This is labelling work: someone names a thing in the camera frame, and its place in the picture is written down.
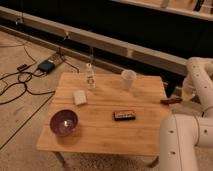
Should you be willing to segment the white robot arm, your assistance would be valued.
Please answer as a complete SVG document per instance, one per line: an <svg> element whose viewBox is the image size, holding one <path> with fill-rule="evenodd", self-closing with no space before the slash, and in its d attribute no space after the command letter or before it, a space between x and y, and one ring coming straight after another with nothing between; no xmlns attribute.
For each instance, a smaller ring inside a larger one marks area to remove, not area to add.
<svg viewBox="0 0 213 171"><path fill-rule="evenodd" d="M195 148L213 148L213 59L187 61L184 88L195 89L204 116L171 114L160 126L159 171L199 171Z"/></svg>

